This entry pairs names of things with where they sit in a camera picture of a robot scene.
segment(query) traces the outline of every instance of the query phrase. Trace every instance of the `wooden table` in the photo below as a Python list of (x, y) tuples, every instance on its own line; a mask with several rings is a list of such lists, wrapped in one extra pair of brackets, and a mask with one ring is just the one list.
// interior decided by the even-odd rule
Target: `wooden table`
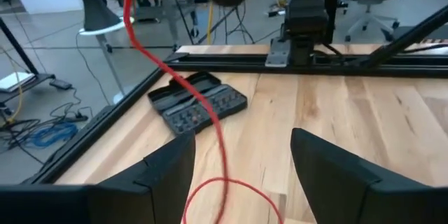
[[(377, 45), (341, 46), (369, 53)], [(265, 53), (266, 45), (186, 46), (191, 53)], [(448, 185), (448, 80), (215, 73), (248, 97), (248, 108), (222, 120), (230, 175), (267, 193), (287, 223), (314, 217), (293, 168), (291, 130), (302, 127), (371, 162), (432, 186)], [(167, 84), (163, 76), (152, 89)], [(62, 177), (97, 183), (173, 139), (148, 99), (122, 116)], [(196, 136), (192, 188), (221, 175), (214, 129)], [(198, 194), (189, 223), (213, 223), (221, 183)], [(223, 223), (277, 223), (268, 203), (231, 185)]]

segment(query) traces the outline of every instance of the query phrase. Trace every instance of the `blue cable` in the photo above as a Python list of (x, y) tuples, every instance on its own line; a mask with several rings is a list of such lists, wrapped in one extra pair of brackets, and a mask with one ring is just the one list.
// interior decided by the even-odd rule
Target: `blue cable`
[(78, 127), (70, 122), (45, 126), (29, 136), (28, 142), (37, 148), (47, 148), (58, 141), (71, 139), (78, 133)]

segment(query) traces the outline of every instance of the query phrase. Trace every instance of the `red cable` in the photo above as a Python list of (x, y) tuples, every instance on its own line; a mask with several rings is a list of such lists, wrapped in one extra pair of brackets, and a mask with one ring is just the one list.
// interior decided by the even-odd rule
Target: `red cable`
[(132, 0), (125, 0), (123, 19), (124, 19), (124, 22), (125, 22), (127, 34), (129, 36), (129, 39), (130, 39), (132, 45), (135, 46), (135, 48), (138, 51), (140, 51), (141, 53), (146, 55), (151, 61), (156, 63), (161, 68), (161, 70), (163, 70), (165, 73), (168, 73), (171, 76), (173, 76), (175, 81), (177, 81), (179, 84), (181, 84), (186, 90), (188, 90), (191, 94), (193, 94), (193, 96), (196, 97), (196, 99), (198, 101), (200, 101), (202, 103), (204, 108), (207, 110), (207, 113), (210, 115), (210, 119), (213, 122), (214, 127), (216, 128), (216, 134), (218, 135), (219, 151), (220, 151), (220, 154), (221, 154), (221, 162), (223, 164), (223, 178), (213, 178), (212, 180), (208, 180), (208, 181), (204, 182), (197, 189), (195, 189), (195, 191), (194, 191), (195, 193), (193, 193), (188, 198), (188, 202), (187, 202), (187, 204), (185, 206), (184, 218), (183, 218), (184, 224), (186, 224), (186, 212), (188, 210), (188, 206), (190, 205), (190, 203), (193, 200), (193, 197), (195, 196), (197, 191), (199, 191), (200, 188), (204, 187), (206, 184), (208, 184), (210, 182), (213, 182), (213, 181), (218, 181), (218, 180), (224, 181), (224, 187), (223, 187), (223, 198), (222, 198), (221, 203), (220, 203), (220, 209), (219, 209), (219, 212), (218, 212), (218, 216), (216, 217), (215, 224), (219, 224), (221, 219), (223, 218), (224, 211), (225, 211), (225, 206), (226, 206), (226, 203), (227, 203), (228, 193), (229, 193), (229, 182), (230, 181), (233, 182), (233, 183), (238, 183), (240, 185), (246, 186), (246, 187), (256, 191), (258, 194), (260, 194), (265, 199), (267, 199), (269, 201), (269, 203), (271, 203), (271, 205), (274, 207), (274, 210), (275, 210), (277, 216), (279, 217), (280, 223), (282, 223), (278, 209), (275, 207), (274, 203), (269, 199), (268, 196), (264, 195), (262, 192), (260, 192), (259, 190), (255, 189), (251, 185), (245, 184), (243, 182), (235, 181), (235, 180), (232, 180), (232, 179), (229, 178), (227, 154), (225, 152), (223, 132), (221, 130), (221, 124), (219, 123), (218, 116), (213, 111), (213, 107), (210, 105), (210, 103), (205, 99), (205, 97), (201, 93), (199, 93), (191, 84), (189, 84), (188, 81), (184, 80), (173, 69), (171, 69), (165, 63), (163, 63), (162, 60), (160, 60), (159, 58), (157, 58), (156, 56), (154, 56), (153, 54), (151, 54), (150, 52), (145, 50), (145, 48), (140, 44), (140, 42), (137, 40), (137, 38), (135, 36), (134, 29), (132, 27), (132, 23), (131, 23), (131, 20), (130, 20), (130, 17), (131, 17), (131, 15), (130, 15), (130, 13), (131, 13), (131, 5), (132, 5)]

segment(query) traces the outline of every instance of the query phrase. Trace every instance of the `open tool case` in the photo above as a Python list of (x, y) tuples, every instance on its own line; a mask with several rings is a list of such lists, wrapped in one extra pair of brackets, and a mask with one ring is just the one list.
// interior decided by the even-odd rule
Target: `open tool case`
[[(242, 93), (222, 84), (221, 80), (210, 73), (194, 73), (186, 80), (207, 98), (219, 119), (247, 107), (247, 98)], [(149, 92), (148, 98), (176, 135), (188, 130), (199, 133), (212, 124), (203, 105), (174, 79), (169, 81), (168, 86)]]

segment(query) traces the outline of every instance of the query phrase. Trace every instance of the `concrete floor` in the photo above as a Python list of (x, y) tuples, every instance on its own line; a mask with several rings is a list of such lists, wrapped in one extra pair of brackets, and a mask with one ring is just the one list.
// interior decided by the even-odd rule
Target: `concrete floor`
[[(246, 1), (247, 14), (244, 25), (255, 40), (278, 29), (282, 23), (284, 19), (282, 16), (269, 18), (265, 15), (267, 7), (275, 1)], [(446, 0), (392, 0), (380, 6), (375, 6), (372, 11), (381, 15), (396, 16), (400, 19), (401, 25), (410, 26), (419, 23), (445, 4), (447, 4)], [(116, 12), (121, 11), (116, 3), (112, 3), (110, 6)], [(201, 36), (205, 34), (207, 28), (208, 9), (206, 7), (198, 7), (197, 10)], [(334, 43), (343, 43), (345, 32), (355, 21), (354, 17), (363, 11), (363, 6), (351, 3), (346, 15), (338, 14)], [(215, 8), (213, 20), (216, 21), (218, 19), (219, 13), (218, 8)], [(93, 112), (98, 113), (107, 105), (107, 102), (111, 102), (114, 94), (118, 92), (118, 87), (113, 80), (110, 69), (107, 67), (101, 50), (99, 48), (81, 49), (87, 58), (90, 68), (104, 87), (108, 97), (107, 102), (76, 49), (75, 36), (83, 25), (82, 11), (44, 15), (19, 14), (17, 17), (14, 15), (2, 15), (2, 18), (25, 48), (25, 52), (39, 71), (45, 71), (44, 66), (47, 72), (55, 74), (61, 80), (72, 83), (78, 89), (77, 94), (82, 99), (80, 106), (91, 106)], [(181, 45), (190, 44), (188, 35), (183, 28), (183, 23), (179, 20), (177, 25)], [(228, 18), (227, 25), (229, 30), (237, 25), (235, 14), (231, 14)], [(160, 24), (135, 24), (134, 28), (136, 29), (137, 37), (145, 46), (172, 46), (173, 44), (167, 22), (164, 20)], [(270, 38), (266, 38), (259, 43), (269, 43)], [(109, 34), (108, 40), (113, 46), (130, 45), (124, 30)], [(230, 44), (244, 44), (239, 33), (231, 35), (228, 41)], [(376, 27), (369, 27), (367, 31), (359, 32), (357, 36), (352, 37), (352, 43), (383, 42), (384, 37)], [(216, 31), (215, 44), (224, 43), (224, 25), (222, 24)], [(0, 45), (21, 63), (17, 53), (12, 50), (11, 44), (3, 34), (0, 34)], [(97, 42), (93, 37), (79, 36), (79, 46), (95, 47)], [(150, 51), (161, 58), (165, 58), (171, 53), (171, 49), (150, 49)], [(144, 56), (131, 49), (115, 50), (112, 59), (118, 66), (118, 75), (125, 85), (136, 85), (155, 69), (154, 65)], [(12, 72), (9, 61), (2, 53), (0, 55), (0, 78)], [(59, 91), (50, 87), (47, 83), (42, 83), (24, 93), (23, 107), (17, 118), (47, 120), (50, 118), (50, 111), (61, 104), (72, 101), (74, 101), (72, 91)], [(10, 108), (16, 108), (18, 99), (9, 101), (7, 105)], [(62, 144), (55, 143), (44, 150), (31, 149), (29, 151), (41, 160), (45, 160)], [(0, 152), (4, 150), (2, 146), (3, 143), (0, 143)], [(36, 173), (40, 166), (39, 163), (24, 154), (19, 148), (2, 153), (0, 154), (0, 184), (19, 183)]]

